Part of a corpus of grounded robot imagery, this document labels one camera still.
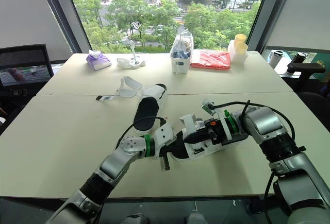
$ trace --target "white wall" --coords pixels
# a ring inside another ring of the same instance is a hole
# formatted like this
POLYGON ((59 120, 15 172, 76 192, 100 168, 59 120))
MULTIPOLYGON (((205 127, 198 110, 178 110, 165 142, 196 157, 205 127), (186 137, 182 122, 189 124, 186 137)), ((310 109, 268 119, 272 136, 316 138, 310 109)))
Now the white wall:
POLYGON ((46 44, 51 61, 72 54, 47 0, 0 0, 0 48, 29 44, 46 44))
POLYGON ((287 0, 267 42, 330 50, 330 0, 287 0))

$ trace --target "black cable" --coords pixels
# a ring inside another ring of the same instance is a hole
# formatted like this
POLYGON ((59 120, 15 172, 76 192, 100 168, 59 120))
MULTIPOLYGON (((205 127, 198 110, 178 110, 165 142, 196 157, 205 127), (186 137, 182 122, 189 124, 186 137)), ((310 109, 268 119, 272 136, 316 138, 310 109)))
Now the black cable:
POLYGON ((243 117, 244 117, 244 115, 245 115, 245 112, 246 112, 246 110, 247 110, 249 104, 250 104, 250 100, 248 100, 248 101, 245 103, 245 106, 244 106, 244 108, 243 108, 242 114, 241 114, 241 116, 239 117, 240 120, 241 120, 241 125, 242 125, 243 128, 244 128, 243 117))
POLYGON ((266 190, 265 190, 265 195, 263 196, 263 206, 265 208, 265 217, 266 217, 266 220, 268 222, 268 224, 272 224, 272 221, 268 215, 268 210, 267 210, 267 197, 268 197, 268 192, 269 192, 269 189, 270 189, 270 185, 272 184, 273 182, 273 179, 274 179, 274 172, 272 171, 272 174, 270 175, 269 177, 269 180, 268 180, 268 184, 266 186, 266 190))
MULTIPOLYGON (((246 102, 241 102, 241 101, 233 101, 233 102, 229 102, 229 103, 225 103, 222 105, 217 105, 217 106, 212 106, 209 105, 209 109, 216 109, 216 108, 221 108, 221 107, 227 107, 227 106, 232 106, 232 105, 246 105, 246 102)), ((249 103, 250 106, 256 106, 256 107, 268 107, 265 105, 261 105, 261 104, 256 104, 256 103, 249 103)), ((270 108, 273 112, 277 113, 278 115, 280 115, 289 125, 290 130, 291 130, 291 139, 294 142, 295 140, 295 131, 294 131, 294 127, 292 125, 292 123, 290 122, 290 120, 281 112, 277 111, 274 108, 268 107, 270 108)))
POLYGON ((163 123, 166 123, 165 119, 163 117, 157 117, 157 116, 147 116, 147 117, 143 117, 143 118, 140 118, 138 120, 136 120, 133 124, 131 124, 126 130, 125 132, 122 134, 122 136, 119 138, 115 148, 117 149, 119 144, 120 144, 120 141, 124 138, 124 136, 126 135, 126 133, 135 125, 137 124, 138 122, 141 122, 142 120, 145 120, 145 119, 148 119, 148 118, 153 118, 153 119, 159 119, 160 120, 160 125, 162 125, 163 123))
POLYGON ((93 224, 98 224, 101 218, 102 210, 103 210, 104 205, 102 206, 101 210, 98 212, 93 224))

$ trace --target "red cloth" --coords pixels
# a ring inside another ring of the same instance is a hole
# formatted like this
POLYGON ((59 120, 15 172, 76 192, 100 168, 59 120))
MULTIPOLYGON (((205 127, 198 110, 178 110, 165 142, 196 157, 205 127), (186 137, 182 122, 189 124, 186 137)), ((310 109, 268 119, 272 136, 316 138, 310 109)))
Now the red cloth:
POLYGON ((230 57, 227 51, 201 50, 199 58, 192 57, 191 67, 211 68, 225 71, 230 69, 230 57))

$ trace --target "window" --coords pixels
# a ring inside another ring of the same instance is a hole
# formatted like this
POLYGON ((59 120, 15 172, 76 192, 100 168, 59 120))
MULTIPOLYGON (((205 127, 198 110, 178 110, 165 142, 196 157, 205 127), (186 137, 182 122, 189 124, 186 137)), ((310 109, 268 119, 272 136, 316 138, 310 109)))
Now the window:
POLYGON ((249 35, 261 0, 73 0, 93 49, 105 53, 169 52, 188 28, 194 48, 225 50, 249 35))

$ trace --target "black office chair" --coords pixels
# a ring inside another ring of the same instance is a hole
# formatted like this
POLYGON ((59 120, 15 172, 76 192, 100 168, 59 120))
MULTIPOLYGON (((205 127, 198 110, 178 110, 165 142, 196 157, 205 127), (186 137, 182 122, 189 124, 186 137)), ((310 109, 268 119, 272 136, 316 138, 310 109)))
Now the black office chair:
POLYGON ((0 49, 0 134, 53 75, 45 44, 0 49))
POLYGON ((324 96, 322 96, 317 93, 301 92, 305 84, 309 81, 309 77, 313 73, 324 73, 325 68, 317 63, 289 63, 288 69, 301 72, 298 80, 296 80, 293 84, 290 84, 290 86, 324 125, 324 127, 330 132, 330 100, 326 98, 328 93, 325 92, 323 93, 324 96))

